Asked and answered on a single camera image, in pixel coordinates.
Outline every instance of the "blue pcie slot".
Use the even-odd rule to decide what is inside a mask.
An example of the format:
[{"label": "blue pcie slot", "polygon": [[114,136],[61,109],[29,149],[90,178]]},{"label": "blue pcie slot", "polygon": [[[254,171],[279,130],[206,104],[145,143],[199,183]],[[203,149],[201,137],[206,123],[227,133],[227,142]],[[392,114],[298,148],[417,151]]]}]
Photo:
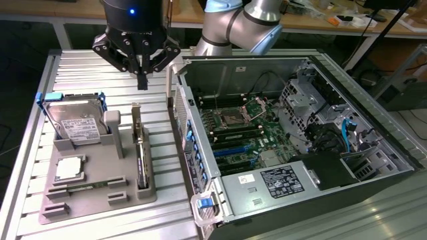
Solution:
[{"label": "blue pcie slot", "polygon": [[227,149],[227,150],[221,150],[214,152],[214,156],[215,157],[223,157],[223,156],[229,156],[229,155],[234,155],[234,154],[243,154],[249,151],[250,147],[249,146],[243,146],[243,147],[237,147],[233,149]]}]

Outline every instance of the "hard drive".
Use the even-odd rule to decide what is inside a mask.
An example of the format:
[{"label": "hard drive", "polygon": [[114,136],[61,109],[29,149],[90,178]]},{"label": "hard drive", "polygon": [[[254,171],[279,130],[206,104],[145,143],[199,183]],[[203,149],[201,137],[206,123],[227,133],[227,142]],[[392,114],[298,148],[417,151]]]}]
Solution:
[{"label": "hard drive", "polygon": [[37,102],[49,117],[58,139],[70,139],[74,145],[99,143],[101,136],[110,133],[105,123],[107,111],[105,93],[67,94],[38,93]]}]

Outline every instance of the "warning label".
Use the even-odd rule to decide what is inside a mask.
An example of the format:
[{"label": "warning label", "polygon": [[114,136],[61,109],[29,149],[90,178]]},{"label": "warning label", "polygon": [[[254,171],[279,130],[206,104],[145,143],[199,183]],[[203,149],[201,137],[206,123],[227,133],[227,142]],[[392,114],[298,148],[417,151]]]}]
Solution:
[{"label": "warning label", "polygon": [[283,166],[261,172],[271,196],[278,199],[305,191],[291,166]]},{"label": "warning label", "polygon": [[94,140],[101,138],[95,118],[82,118],[61,121],[73,141]]}]

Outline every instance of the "wooden desk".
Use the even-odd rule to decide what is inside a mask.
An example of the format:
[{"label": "wooden desk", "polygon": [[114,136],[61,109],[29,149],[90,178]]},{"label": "wooden desk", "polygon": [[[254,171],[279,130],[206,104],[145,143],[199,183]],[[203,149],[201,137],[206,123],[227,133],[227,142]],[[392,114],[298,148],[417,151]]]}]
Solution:
[{"label": "wooden desk", "polygon": [[[353,8],[356,4],[349,0],[333,1],[349,8]],[[364,13],[365,9],[361,6],[358,8],[360,12]],[[324,12],[328,16],[337,15],[330,10],[324,10]],[[376,28],[370,28],[366,31],[365,35],[368,38],[354,58],[349,61],[348,69],[353,68],[394,17],[389,13],[382,12],[381,14],[386,16],[389,21],[380,22]],[[51,23],[63,49],[73,48],[65,24],[107,24],[105,9],[99,0],[78,0],[77,3],[57,2],[54,0],[0,0],[0,20]],[[175,9],[173,15],[173,27],[202,28],[203,21],[205,11],[198,0],[179,0],[179,10]],[[281,23],[283,25],[283,32],[287,33],[360,36],[365,30],[365,27],[336,27],[325,19],[316,19],[308,15],[286,14],[282,17]],[[427,39],[427,33],[413,32],[397,23],[388,37]]]}]

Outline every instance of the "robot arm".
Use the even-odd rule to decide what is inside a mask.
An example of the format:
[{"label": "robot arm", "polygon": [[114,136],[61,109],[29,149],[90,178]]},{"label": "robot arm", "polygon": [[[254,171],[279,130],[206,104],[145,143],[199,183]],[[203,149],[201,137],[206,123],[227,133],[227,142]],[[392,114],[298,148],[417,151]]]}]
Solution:
[{"label": "robot arm", "polygon": [[242,0],[207,0],[198,56],[231,55],[233,46],[265,55],[281,32],[279,12],[283,0],[253,0],[242,7]]},{"label": "robot arm", "polygon": [[[95,38],[93,49],[119,71],[137,74],[138,89],[147,90],[147,74],[161,72],[182,52],[167,35],[163,1],[102,0],[102,3],[107,29]],[[151,59],[158,49],[163,51]]]}]

